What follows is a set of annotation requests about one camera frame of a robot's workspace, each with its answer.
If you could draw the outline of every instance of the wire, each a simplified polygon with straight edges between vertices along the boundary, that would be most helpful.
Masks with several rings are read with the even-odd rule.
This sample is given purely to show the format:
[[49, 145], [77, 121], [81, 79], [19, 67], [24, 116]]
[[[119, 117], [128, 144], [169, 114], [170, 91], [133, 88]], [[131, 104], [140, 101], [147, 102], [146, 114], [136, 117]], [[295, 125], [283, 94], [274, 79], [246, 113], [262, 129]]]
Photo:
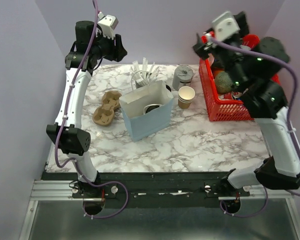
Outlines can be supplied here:
[[93, 71], [97, 70], [100, 67], [103, 59], [104, 59], [103, 57], [100, 59], [98, 65], [95, 67], [95, 69], [93, 69]]
[[236, 217], [236, 218], [245, 219], [245, 218], [255, 217], [258, 214], [261, 214], [266, 209], [266, 207], [268, 205], [268, 202], [269, 202], [268, 191], [267, 191], [267, 189], [265, 187], [263, 187], [263, 188], [264, 188], [264, 192], [265, 192], [265, 202], [264, 202], [264, 205], [263, 205], [263, 207], [259, 211], [255, 212], [253, 214], [248, 214], [248, 215], [234, 215], [233, 213], [228, 212], [227, 205], [226, 205], [226, 203], [224, 201], [220, 201], [220, 209], [222, 210], [222, 212], [224, 214], [232, 216], [232, 217]]
[[59, 168], [63, 168], [67, 163], [69, 163], [70, 161], [74, 161], [74, 165], [75, 165], [75, 168], [77, 170], [77, 172], [79, 173], [79, 175], [81, 175], [81, 177], [91, 186], [93, 187], [96, 187], [96, 188], [101, 188], [103, 186], [106, 186], [106, 185], [109, 185], [109, 184], [118, 184], [118, 185], [121, 185], [123, 187], [123, 189], [125, 190], [125, 193], [126, 193], [126, 200], [125, 200], [125, 203], [124, 205], [122, 206], [122, 208], [120, 208], [117, 212], [115, 213], [112, 213], [108, 216], [92, 216], [92, 215], [89, 215], [90, 217], [94, 218], [94, 219], [107, 219], [107, 218], [111, 218], [117, 214], [119, 214], [120, 212], [122, 212], [122, 210], [126, 207], [127, 203], [128, 203], [128, 200], [129, 200], [129, 193], [128, 193], [128, 190], [126, 188], [125, 185], [123, 185], [121, 182], [118, 182], [118, 181], [110, 181], [110, 182], [106, 182], [106, 183], [103, 183], [103, 184], [100, 184], [100, 185], [96, 185], [96, 184], [93, 184], [89, 179], [87, 179], [86, 176], [83, 175], [82, 171], [80, 170], [79, 168], [79, 165], [78, 165], [78, 162], [77, 160], [74, 158], [74, 157], [71, 157], [71, 158], [68, 158], [63, 164], [60, 164], [59, 163], [59, 159], [58, 159], [58, 146], [59, 146], [59, 142], [60, 142], [60, 137], [61, 137], [61, 134], [63, 132], [63, 129], [65, 127], [65, 123], [66, 123], [66, 120], [67, 120], [67, 114], [68, 114], [68, 108], [69, 108], [69, 103], [70, 103], [70, 97], [71, 97], [71, 93], [72, 93], [72, 90], [73, 90], [73, 87], [75, 85], [75, 82], [76, 82], [76, 79], [77, 79], [77, 76], [79, 74], [79, 71], [81, 70], [83, 64], [84, 64], [84, 61], [85, 59], [87, 58], [88, 56], [88, 53], [91, 49], [91, 46], [93, 44], [93, 41], [94, 41], [94, 38], [95, 38], [95, 35], [96, 35], [96, 29], [97, 29], [97, 25], [98, 25], [98, 13], [99, 13], [99, 8], [98, 8], [98, 1], [97, 0], [93, 0], [93, 3], [94, 3], [94, 6], [95, 6], [95, 17], [94, 17], [94, 25], [93, 25], [93, 31], [92, 31], [92, 34], [91, 34], [91, 37], [90, 37], [90, 41], [89, 41], [89, 44], [86, 48], [86, 51], [83, 55], [83, 58], [73, 76], [73, 79], [71, 81], [71, 85], [69, 87], [69, 91], [68, 91], [68, 94], [66, 96], [66, 101], [65, 101], [65, 105], [64, 105], [64, 117], [63, 117], [63, 120], [62, 120], [62, 123], [61, 123], [61, 126], [60, 126], [60, 129], [59, 129], [59, 132], [56, 136], [56, 140], [55, 140], [55, 149], [54, 149], [54, 159], [55, 159], [55, 163], [56, 165], [59, 167]]
[[[298, 88], [299, 88], [298, 77], [297, 77], [295, 71], [292, 69], [292, 67], [289, 64], [287, 64], [286, 62], [284, 62], [284, 61], [282, 61], [282, 60], [280, 60], [280, 59], [278, 59], [274, 56], [269, 56], [269, 55], [266, 55], [266, 54], [263, 54], [263, 53], [259, 53], [259, 52], [250, 51], [250, 50], [242, 49], [242, 48], [239, 48], [239, 47], [231, 46], [231, 45], [228, 45], [224, 42], [218, 41], [218, 40], [216, 40], [215, 38], [213, 38], [211, 36], [208, 37], [208, 40], [212, 41], [213, 43], [217, 44], [218, 46], [220, 46], [224, 49], [234, 51], [234, 52], [237, 52], [237, 53], [241, 53], [241, 54], [244, 54], [244, 55], [250, 55], [250, 56], [253, 56], [253, 57], [256, 57], [256, 58], [262, 58], [262, 59], [274, 62], [274, 63], [280, 65], [281, 67], [285, 68], [291, 74], [291, 76], [293, 78], [293, 91], [292, 91], [292, 96], [291, 96], [291, 100], [290, 100], [290, 103], [289, 103], [289, 108], [288, 108], [288, 112], [287, 112], [287, 115], [286, 115], [286, 119], [287, 119], [287, 127], [288, 127], [288, 130], [289, 130], [289, 134], [290, 134], [293, 146], [294, 146], [295, 151], [296, 151], [296, 153], [299, 157], [299, 160], [300, 160], [300, 147], [299, 147], [299, 143], [298, 143], [298, 140], [297, 140], [297, 137], [296, 137], [296, 134], [295, 134], [295, 130], [294, 130], [294, 128], [292, 126], [292, 123], [291, 123], [291, 120], [290, 120], [291, 111], [292, 111], [293, 105], [295, 103], [297, 91], [298, 91]], [[296, 192], [293, 192], [291, 190], [289, 190], [288, 192], [300, 197], [300, 193], [296, 193]]]

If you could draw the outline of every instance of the gray canister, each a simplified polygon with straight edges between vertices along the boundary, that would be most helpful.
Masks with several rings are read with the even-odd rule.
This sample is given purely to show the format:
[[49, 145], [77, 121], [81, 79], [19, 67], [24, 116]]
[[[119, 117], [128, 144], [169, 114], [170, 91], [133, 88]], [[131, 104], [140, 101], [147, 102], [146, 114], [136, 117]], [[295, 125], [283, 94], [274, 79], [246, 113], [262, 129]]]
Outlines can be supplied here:
[[173, 75], [173, 88], [178, 91], [183, 86], [190, 86], [193, 76], [194, 71], [189, 66], [178, 66]]

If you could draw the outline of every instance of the red plastic crate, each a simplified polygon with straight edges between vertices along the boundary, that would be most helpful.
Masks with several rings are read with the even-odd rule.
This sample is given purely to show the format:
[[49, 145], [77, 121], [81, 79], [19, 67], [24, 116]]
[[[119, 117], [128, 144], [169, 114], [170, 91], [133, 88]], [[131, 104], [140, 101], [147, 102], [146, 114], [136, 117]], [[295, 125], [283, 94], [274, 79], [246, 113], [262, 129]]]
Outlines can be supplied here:
[[[204, 43], [207, 41], [205, 36], [202, 37], [202, 41]], [[248, 34], [243, 38], [243, 45], [253, 48], [259, 43], [259, 41], [260, 40], [258, 36]], [[219, 99], [215, 80], [208, 59], [200, 59], [199, 75], [201, 79], [206, 110], [211, 122], [253, 120], [242, 101]], [[272, 80], [280, 84], [278, 75], [273, 76]]]

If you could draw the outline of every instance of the light blue box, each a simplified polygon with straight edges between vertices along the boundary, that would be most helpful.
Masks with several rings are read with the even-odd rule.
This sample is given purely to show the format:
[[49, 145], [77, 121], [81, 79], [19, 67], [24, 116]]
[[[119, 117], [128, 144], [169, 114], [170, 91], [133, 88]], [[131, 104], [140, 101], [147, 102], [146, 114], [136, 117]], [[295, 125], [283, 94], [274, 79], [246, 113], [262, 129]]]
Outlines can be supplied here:
[[[170, 125], [173, 95], [163, 81], [156, 81], [120, 97], [124, 125], [134, 142]], [[162, 106], [143, 114], [150, 104]]]

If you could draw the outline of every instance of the white marble surface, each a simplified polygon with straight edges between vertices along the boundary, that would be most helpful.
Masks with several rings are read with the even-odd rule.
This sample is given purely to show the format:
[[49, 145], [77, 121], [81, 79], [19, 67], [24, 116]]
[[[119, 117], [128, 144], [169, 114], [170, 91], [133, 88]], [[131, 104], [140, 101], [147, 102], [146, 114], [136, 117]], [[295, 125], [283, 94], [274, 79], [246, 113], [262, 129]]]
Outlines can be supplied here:
[[[162, 65], [162, 80], [172, 86], [176, 65]], [[94, 124], [92, 114], [105, 91], [131, 91], [130, 65], [103, 65], [92, 77], [86, 91], [82, 129], [91, 134], [89, 153], [100, 172], [193, 172], [242, 169], [266, 158], [259, 127], [253, 121], [210, 122], [206, 111], [198, 65], [191, 86], [196, 97], [189, 109], [178, 107], [178, 93], [172, 91], [174, 106], [169, 127], [132, 142], [117, 110], [110, 126]], [[48, 172], [75, 172], [72, 163], [64, 169], [55, 164], [54, 146], [48, 159]], [[59, 151], [60, 161], [67, 158]]]

